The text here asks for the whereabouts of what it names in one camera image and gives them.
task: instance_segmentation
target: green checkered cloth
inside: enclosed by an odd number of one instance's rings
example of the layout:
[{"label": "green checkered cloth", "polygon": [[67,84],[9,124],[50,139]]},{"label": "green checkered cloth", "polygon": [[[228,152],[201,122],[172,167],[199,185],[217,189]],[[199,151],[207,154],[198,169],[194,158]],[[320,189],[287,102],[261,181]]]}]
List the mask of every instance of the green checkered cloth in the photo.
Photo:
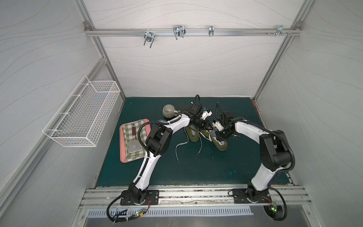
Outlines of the green checkered cloth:
[{"label": "green checkered cloth", "polygon": [[[145,148],[142,148],[141,151],[133,152],[129,154],[128,152],[128,146],[129,143],[132,140],[132,124],[135,124],[136,127],[136,139],[137,139],[137,132],[142,124],[144,124],[144,120],[138,120],[134,122],[127,123],[123,126],[123,138],[125,140],[125,149],[126,149],[126,162],[133,161],[139,158],[143,158],[145,156],[146,150]],[[146,135],[146,129],[145,127],[141,130],[140,133],[141,140],[144,142],[146,141],[147,135]]]}]

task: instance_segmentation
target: sneaker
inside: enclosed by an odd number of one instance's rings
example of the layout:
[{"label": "sneaker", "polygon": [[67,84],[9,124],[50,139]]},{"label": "sneaker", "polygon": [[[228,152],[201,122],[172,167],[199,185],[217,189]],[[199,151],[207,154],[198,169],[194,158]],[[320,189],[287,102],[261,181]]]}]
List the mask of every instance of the sneaker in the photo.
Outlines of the sneaker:
[{"label": "sneaker", "polygon": [[198,128],[195,125],[188,125],[185,127],[185,130],[192,142],[197,142],[199,140]]},{"label": "sneaker", "polygon": [[228,143],[226,140],[218,141],[216,137],[215,130],[199,130],[199,133],[206,138],[207,140],[211,141],[216,145],[218,150],[225,151],[228,148]]}]

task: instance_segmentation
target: metal spatula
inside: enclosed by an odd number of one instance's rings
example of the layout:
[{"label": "metal spatula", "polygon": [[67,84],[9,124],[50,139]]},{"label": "metal spatula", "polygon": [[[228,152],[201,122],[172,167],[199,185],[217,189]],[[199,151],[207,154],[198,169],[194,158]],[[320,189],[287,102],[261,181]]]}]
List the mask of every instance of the metal spatula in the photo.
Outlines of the metal spatula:
[{"label": "metal spatula", "polygon": [[132,124],[132,140],[129,143],[129,146],[127,147],[127,152],[129,154],[135,153],[138,151],[142,151],[142,146],[140,142],[136,138],[136,127],[135,124]]}]

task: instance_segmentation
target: striped ceramic mug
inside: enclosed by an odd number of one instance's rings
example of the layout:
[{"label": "striped ceramic mug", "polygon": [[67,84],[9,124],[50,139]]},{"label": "striped ceramic mug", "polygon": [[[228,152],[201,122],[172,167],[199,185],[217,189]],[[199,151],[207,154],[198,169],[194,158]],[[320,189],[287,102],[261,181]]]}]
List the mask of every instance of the striped ceramic mug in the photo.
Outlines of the striped ceramic mug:
[{"label": "striped ceramic mug", "polygon": [[163,107],[163,115],[166,118],[173,118],[178,115],[178,111],[175,110],[173,105],[167,104]]}]

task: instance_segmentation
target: wall-mounted basket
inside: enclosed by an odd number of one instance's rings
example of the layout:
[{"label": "wall-mounted basket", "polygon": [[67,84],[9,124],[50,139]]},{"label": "wall-mounted basket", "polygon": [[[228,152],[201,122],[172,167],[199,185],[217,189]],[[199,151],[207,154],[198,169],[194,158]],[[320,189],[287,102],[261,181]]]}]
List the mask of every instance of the wall-mounted basket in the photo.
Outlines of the wall-mounted basket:
[{"label": "wall-mounted basket", "polygon": [[64,147],[95,147],[120,94],[115,81],[85,78],[82,81],[87,82],[78,84],[43,130]]}]

